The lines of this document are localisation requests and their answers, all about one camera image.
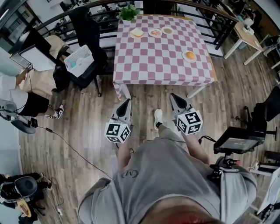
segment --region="white mesh basket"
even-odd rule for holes
[[[91,51],[87,45],[83,45],[78,50],[70,54],[65,60],[67,71],[71,72],[74,76],[79,77],[85,70],[93,63]]]

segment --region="floor plank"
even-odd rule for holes
[[[227,52],[233,44],[233,40],[227,40],[224,43],[224,51]],[[191,99],[192,105],[200,110],[203,116],[202,132],[214,139],[218,139],[229,126],[241,126],[234,117],[241,113],[244,116],[245,105],[252,110],[257,102],[263,102],[276,84],[277,74],[270,69],[273,63],[269,58],[261,54],[249,65],[243,65],[254,51],[247,46],[242,50],[237,49],[227,60],[213,57],[218,81]],[[112,68],[114,52],[108,52],[108,55]],[[132,148],[137,149],[145,140],[157,136],[153,129],[153,113],[156,108],[163,109],[165,121],[175,130],[175,125],[171,121],[169,94],[174,92],[186,95],[192,89],[182,86],[130,85],[134,125]],[[98,98],[94,83],[82,91],[71,84],[61,94],[50,98],[51,104],[55,107],[60,103],[65,104],[63,117],[60,120],[38,118],[38,124],[61,135],[87,160],[112,175],[114,146],[103,136],[105,123],[110,118],[112,109],[119,103],[112,85],[112,77],[104,77],[102,92],[102,97]],[[277,116],[268,123],[268,129],[274,130],[279,123],[280,117]],[[21,133],[20,139],[24,172],[43,172],[47,177],[54,177],[64,198],[64,204],[61,206],[62,223],[79,223],[77,218],[79,199],[105,175],[80,158],[57,135],[44,129],[38,128],[34,135]],[[212,142],[203,141],[203,147],[213,160],[219,157],[213,154]],[[265,150],[278,151],[279,142],[275,142],[273,136],[267,136],[265,143],[254,152],[234,155],[234,158],[241,159],[242,165],[248,167],[255,158],[262,160]],[[267,180],[258,178],[258,181],[259,187],[266,186]],[[54,185],[54,193],[60,203],[62,198],[58,186]],[[48,194],[53,201],[52,192]],[[42,224],[59,223],[59,217],[47,196],[41,204],[46,207],[46,216],[40,217]]]

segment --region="potted plant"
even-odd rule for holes
[[[140,10],[136,9],[135,6],[128,4],[127,8],[123,8],[120,12],[120,19],[124,25],[129,25],[135,16],[140,13]]]

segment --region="checkered tablecloth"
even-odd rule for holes
[[[169,26],[172,35],[149,36],[150,28]],[[133,39],[135,27],[144,31],[142,38]],[[182,52],[196,54],[189,63]],[[202,35],[193,21],[179,17],[139,15],[130,25],[119,22],[114,65],[114,87],[119,98],[122,84],[162,84],[206,86],[214,81],[211,59]]]

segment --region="green leaves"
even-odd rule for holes
[[[136,15],[140,13],[140,10],[136,9],[135,6],[128,5],[128,8],[123,8],[120,13],[120,19],[132,21]]]

